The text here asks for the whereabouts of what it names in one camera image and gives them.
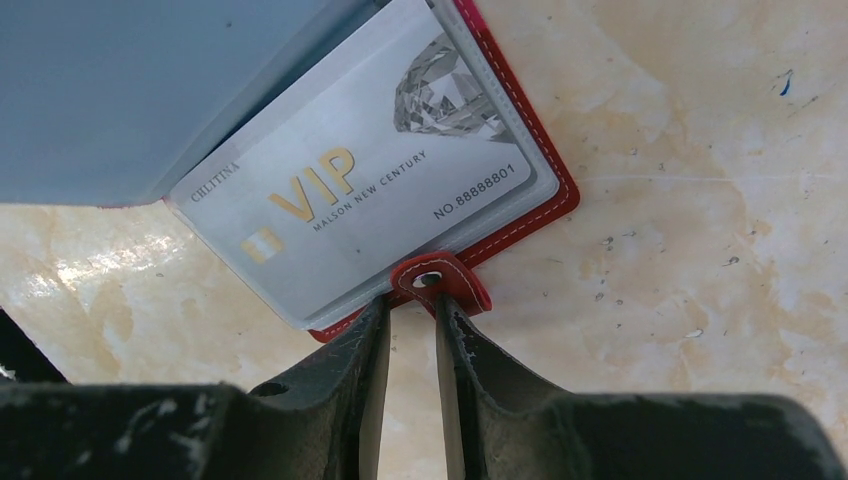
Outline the silver VIP card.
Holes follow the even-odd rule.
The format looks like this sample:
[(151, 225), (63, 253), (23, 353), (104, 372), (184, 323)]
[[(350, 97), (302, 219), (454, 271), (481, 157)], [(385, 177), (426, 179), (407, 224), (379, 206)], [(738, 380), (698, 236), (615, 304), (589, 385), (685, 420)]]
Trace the silver VIP card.
[(322, 329), (533, 176), (423, 1), (393, 1), (167, 196), (295, 328)]

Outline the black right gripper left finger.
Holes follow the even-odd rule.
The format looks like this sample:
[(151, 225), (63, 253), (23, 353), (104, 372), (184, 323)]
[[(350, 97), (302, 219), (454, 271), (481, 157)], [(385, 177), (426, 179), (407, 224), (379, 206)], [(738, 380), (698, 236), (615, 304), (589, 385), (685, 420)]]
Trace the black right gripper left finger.
[(5, 383), (5, 479), (373, 479), (390, 309), (249, 391), (203, 385)]

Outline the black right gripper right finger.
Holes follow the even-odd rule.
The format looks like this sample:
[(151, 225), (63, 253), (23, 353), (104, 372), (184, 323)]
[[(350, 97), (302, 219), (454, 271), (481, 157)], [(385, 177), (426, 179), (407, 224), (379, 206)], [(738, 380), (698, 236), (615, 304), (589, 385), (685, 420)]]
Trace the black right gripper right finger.
[(843, 479), (800, 404), (760, 394), (577, 394), (442, 295), (438, 378), (452, 479)]

